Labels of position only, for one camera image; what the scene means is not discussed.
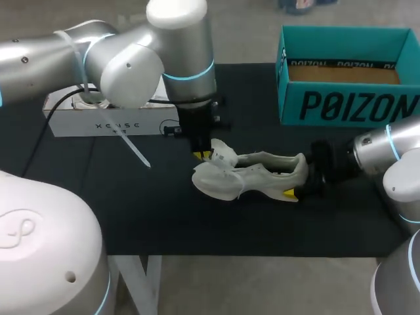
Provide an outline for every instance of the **white cable tie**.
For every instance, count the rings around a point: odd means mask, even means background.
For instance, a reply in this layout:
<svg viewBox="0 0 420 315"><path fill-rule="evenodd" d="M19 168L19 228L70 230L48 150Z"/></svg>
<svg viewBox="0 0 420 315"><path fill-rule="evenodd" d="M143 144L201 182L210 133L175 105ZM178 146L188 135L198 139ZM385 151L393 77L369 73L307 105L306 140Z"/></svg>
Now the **white cable tie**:
<svg viewBox="0 0 420 315"><path fill-rule="evenodd" d="M117 135L119 135L125 143L130 147L130 149L134 152L134 154L145 164L145 166L151 168L149 161L144 157L144 155L138 150L138 148L131 142L131 140L124 135L121 129L112 121L111 117L105 113L105 110L100 108L97 104L95 104L96 108L99 110L100 115L112 126L112 128L116 131Z"/></svg>
<svg viewBox="0 0 420 315"><path fill-rule="evenodd" d="M85 88L85 93L86 95L91 99L92 104L95 105L95 107L99 110L100 115L112 126L112 128L116 131L117 135L119 135L124 142L130 147L130 149L134 152L134 154L141 160L141 162L143 162L143 164L145 164L145 166L151 168L151 165L149 163L149 161L144 157L144 155L137 149L137 147L131 142L131 140L124 135L124 133L121 131L121 129L117 126L117 124L115 124L111 117L105 113L105 110L102 110L102 108L99 107L98 104L95 104L95 102L93 101L93 98L91 97L91 92L89 90L89 85L88 85L88 81L87 81L87 74L86 74L86 70L85 70L85 65L84 65L84 61L86 59L87 53L89 52L89 50L93 47L94 44L98 43L100 40L108 37L108 36L112 36L114 34L106 34L104 36L102 36L101 38L97 39L96 41L92 42L86 53L85 53L85 57L84 59L82 59L81 54L79 49L76 47L75 43L73 42L73 39L65 32L65 31L55 31L55 34L59 35L61 38L63 38L73 49L77 63L79 64L79 69L81 72L81 76L82 76L82 80L83 80L83 85Z"/></svg>

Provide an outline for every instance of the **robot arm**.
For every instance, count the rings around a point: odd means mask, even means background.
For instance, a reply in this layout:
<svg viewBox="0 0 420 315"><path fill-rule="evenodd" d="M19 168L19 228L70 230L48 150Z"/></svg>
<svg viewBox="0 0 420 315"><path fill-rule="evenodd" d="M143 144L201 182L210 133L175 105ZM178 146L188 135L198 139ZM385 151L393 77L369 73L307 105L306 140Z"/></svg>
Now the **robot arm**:
<svg viewBox="0 0 420 315"><path fill-rule="evenodd" d="M369 131L344 146L315 142L311 156L322 180L309 193L325 182L336 184L360 173L385 174L385 192L402 222L412 234L420 229L420 116Z"/></svg>
<svg viewBox="0 0 420 315"><path fill-rule="evenodd" d="M0 106L81 84L86 75L114 106L138 108L162 75L192 151L209 151L216 82L207 3L151 0L146 14L125 33L93 20L0 44Z"/></svg>

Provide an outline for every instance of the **black table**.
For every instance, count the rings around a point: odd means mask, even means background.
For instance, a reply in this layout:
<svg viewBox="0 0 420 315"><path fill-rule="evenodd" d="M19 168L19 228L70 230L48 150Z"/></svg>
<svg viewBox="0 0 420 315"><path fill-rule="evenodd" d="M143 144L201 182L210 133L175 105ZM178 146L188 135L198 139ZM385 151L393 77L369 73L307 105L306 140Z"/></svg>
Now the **black table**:
<svg viewBox="0 0 420 315"><path fill-rule="evenodd" d="M217 65L233 128L217 131L237 153L293 155L328 136L360 129L286 127L278 120L273 64ZM0 110L0 167L19 175L45 120L43 99ZM69 189L92 208L110 255L260 255L384 257L406 235L365 179L348 181L324 199L274 201L245 193L223 202L191 184L197 161L183 139L132 136L147 169L118 137L54 138L48 130L28 178Z"/></svg>

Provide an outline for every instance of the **table leg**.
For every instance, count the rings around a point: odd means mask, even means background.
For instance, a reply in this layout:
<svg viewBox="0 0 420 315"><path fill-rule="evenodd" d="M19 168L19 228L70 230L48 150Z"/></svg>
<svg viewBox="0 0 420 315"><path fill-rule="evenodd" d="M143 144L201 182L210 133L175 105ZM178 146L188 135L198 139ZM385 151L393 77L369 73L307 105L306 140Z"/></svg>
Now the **table leg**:
<svg viewBox="0 0 420 315"><path fill-rule="evenodd" d="M112 257L140 315L158 315L161 256L151 257L148 277L139 256Z"/></svg>

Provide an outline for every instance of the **white metal frame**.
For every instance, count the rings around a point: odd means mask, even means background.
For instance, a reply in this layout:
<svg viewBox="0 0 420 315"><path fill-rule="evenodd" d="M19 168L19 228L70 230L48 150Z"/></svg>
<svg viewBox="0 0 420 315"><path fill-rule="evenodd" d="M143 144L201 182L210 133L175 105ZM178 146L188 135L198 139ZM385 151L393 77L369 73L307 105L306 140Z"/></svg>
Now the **white metal frame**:
<svg viewBox="0 0 420 315"><path fill-rule="evenodd" d="M139 256L109 256L112 284L123 277L140 315L158 315L162 256L149 256L145 270Z"/></svg>

